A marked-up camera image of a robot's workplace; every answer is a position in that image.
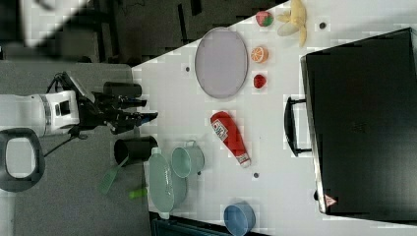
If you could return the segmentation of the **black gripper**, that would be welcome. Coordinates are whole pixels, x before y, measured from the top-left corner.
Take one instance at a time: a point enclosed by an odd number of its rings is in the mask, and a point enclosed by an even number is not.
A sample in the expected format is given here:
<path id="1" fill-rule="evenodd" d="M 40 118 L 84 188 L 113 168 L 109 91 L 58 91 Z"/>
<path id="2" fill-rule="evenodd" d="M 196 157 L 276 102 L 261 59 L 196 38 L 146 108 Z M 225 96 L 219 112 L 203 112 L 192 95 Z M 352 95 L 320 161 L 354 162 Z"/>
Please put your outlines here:
<path id="1" fill-rule="evenodd" d="M 135 99 L 126 95 L 113 95 L 103 92 L 93 94 L 95 101 L 91 101 L 85 95 L 77 95 L 80 122 L 77 132 L 89 131 L 97 126 L 109 126 L 113 135 L 122 134 L 140 127 L 154 120 L 157 112 L 129 113 L 124 108 L 145 107 L 145 99 Z"/>

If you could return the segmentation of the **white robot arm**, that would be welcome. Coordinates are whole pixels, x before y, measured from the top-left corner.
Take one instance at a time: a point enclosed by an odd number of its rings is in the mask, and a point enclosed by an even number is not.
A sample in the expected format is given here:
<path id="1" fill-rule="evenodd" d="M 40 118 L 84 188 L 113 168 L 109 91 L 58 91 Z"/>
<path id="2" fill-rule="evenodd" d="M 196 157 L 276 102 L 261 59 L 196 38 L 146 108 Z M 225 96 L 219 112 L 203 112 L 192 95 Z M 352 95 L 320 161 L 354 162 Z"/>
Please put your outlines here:
<path id="1" fill-rule="evenodd" d="M 130 113 L 141 100 L 97 93 L 94 99 L 71 90 L 57 93 L 1 96 L 1 189 L 11 193 L 35 186 L 45 171 L 40 139 L 67 135 L 80 139 L 83 131 L 107 126 L 114 135 L 140 127 L 155 112 Z"/>

